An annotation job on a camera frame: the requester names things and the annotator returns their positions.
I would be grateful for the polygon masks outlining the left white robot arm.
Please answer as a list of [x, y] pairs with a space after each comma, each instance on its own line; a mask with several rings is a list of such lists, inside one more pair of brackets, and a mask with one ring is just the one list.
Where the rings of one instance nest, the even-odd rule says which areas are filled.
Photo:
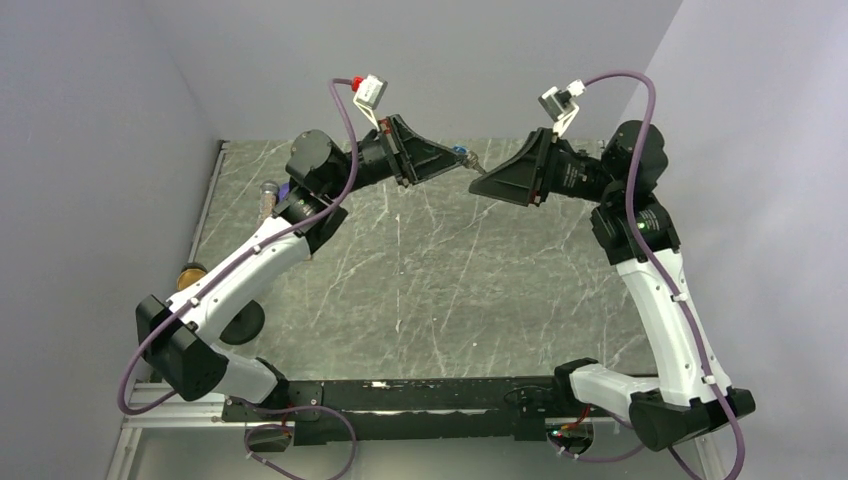
[[256, 232], [224, 261], [167, 300], [153, 295], [136, 307], [138, 355], [185, 401], [234, 395], [264, 420], [288, 403], [288, 381], [262, 359], [221, 349], [223, 331], [277, 277], [310, 259], [338, 230], [347, 194], [394, 179], [409, 187], [477, 157], [412, 131], [398, 115], [380, 121], [343, 151], [328, 134], [308, 130], [291, 145], [289, 191]]

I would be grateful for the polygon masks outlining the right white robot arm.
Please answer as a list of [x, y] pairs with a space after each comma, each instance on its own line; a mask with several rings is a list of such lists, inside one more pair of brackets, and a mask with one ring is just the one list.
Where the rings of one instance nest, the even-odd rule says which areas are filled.
[[593, 234], [634, 301], [657, 373], [633, 377], [582, 358], [556, 367], [551, 399], [564, 415], [589, 404], [624, 419], [653, 451], [718, 430], [730, 416], [756, 407], [702, 337], [679, 237], [654, 195], [668, 165], [664, 146], [656, 126], [630, 120], [593, 158], [541, 128], [469, 187], [474, 195], [520, 206], [539, 205], [551, 194], [593, 203]]

